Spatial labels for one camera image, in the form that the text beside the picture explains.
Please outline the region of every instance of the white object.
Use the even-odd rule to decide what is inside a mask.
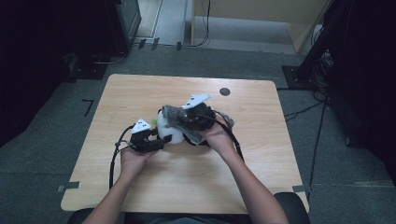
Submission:
[[[195,106],[197,106],[200,103],[203,103],[205,100],[212,98],[212,94],[207,93],[207,94],[202,94],[202,95],[192,95],[187,101],[186,104],[184,104],[182,107],[183,109],[191,109]]]
[[[169,142],[170,144],[181,143],[184,140],[183,132],[172,127],[167,127],[167,124],[168,119],[163,117],[163,111],[161,110],[160,113],[158,113],[157,118],[158,136],[160,136],[161,139],[164,139],[165,136],[171,134],[172,141]]]
[[[143,119],[139,119],[137,123],[134,125],[134,127],[131,130],[131,133],[140,133],[145,130],[148,130],[151,128],[151,125],[149,125],[147,122],[145,122]]]

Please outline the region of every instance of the white floor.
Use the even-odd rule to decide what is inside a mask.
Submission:
[[[181,42],[184,46],[191,45],[191,0],[139,0],[139,5],[142,23],[137,39],[146,38],[149,42],[159,37],[160,44],[176,45]],[[206,18],[194,19],[193,44],[196,45],[205,37]],[[301,54],[309,52],[310,40],[307,42]],[[200,48],[296,54],[285,24],[273,21],[209,18],[209,39]]]

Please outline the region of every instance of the hand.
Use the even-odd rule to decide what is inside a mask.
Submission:
[[[222,117],[216,116],[216,120],[227,126],[227,123]],[[199,132],[199,134],[204,139],[206,139],[207,143],[215,151],[217,151],[221,157],[224,157],[230,153],[235,153],[235,149],[233,147],[233,141],[231,140],[230,136],[216,122],[213,124],[213,127],[211,129],[205,130],[203,132]]]
[[[146,161],[156,154],[158,151],[148,152],[145,154],[140,154],[135,152],[133,149],[127,147],[121,154],[121,173],[120,178],[125,178],[129,182],[140,173]]]

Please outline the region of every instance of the human arm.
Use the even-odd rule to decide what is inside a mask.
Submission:
[[[230,137],[217,123],[201,135],[229,166],[253,223],[289,223],[271,191],[248,169]]]
[[[130,148],[125,148],[120,153],[121,172],[119,178],[83,223],[116,223],[134,179],[140,173],[146,161],[155,153],[156,151],[140,155]]]

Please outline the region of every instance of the tabletop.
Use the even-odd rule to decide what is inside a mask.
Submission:
[[[220,94],[227,88],[230,94]],[[163,105],[182,106],[192,94],[211,93],[205,103],[231,116],[247,167],[272,193],[301,186],[282,108],[272,81],[202,77],[112,75],[97,106],[70,182],[62,209],[95,207],[108,192],[114,144],[139,119],[151,123]],[[120,173],[116,159],[114,181]],[[305,194],[298,193],[308,210]],[[125,212],[246,214],[233,176],[210,147],[186,141],[165,148],[149,159],[131,186]]]

